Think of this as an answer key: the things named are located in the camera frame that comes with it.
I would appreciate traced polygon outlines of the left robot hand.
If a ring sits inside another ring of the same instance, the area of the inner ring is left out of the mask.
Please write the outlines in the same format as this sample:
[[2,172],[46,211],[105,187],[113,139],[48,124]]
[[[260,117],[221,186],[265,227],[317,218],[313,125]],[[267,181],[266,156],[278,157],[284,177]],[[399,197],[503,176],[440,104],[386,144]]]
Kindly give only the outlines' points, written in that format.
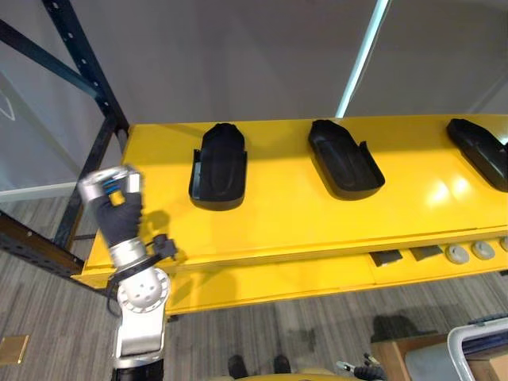
[[78,181],[83,204],[111,248],[137,238],[142,215],[142,176],[126,164],[93,171]]

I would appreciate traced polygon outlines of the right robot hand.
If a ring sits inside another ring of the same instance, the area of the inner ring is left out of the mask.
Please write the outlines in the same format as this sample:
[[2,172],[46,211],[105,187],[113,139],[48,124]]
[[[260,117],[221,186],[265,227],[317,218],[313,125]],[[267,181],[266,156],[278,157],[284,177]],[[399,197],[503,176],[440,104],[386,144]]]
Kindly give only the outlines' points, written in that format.
[[336,366],[352,373],[360,380],[388,380],[387,374],[382,368],[381,363],[370,353],[364,353],[364,364],[355,366],[349,362],[338,360]]

